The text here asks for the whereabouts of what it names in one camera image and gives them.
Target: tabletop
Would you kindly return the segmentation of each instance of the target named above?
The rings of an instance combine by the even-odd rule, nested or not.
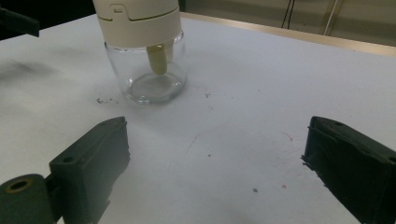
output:
[[[189,80],[125,99],[96,17],[0,42],[0,181],[48,175],[124,116],[131,162],[100,223],[358,223],[300,159],[313,116],[396,148],[396,57],[182,19]]]

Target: clear glass container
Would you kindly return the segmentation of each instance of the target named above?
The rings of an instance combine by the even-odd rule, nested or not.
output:
[[[181,32],[168,42],[138,49],[120,49],[105,43],[121,92],[142,105],[175,98],[187,80],[182,66],[183,36]]]

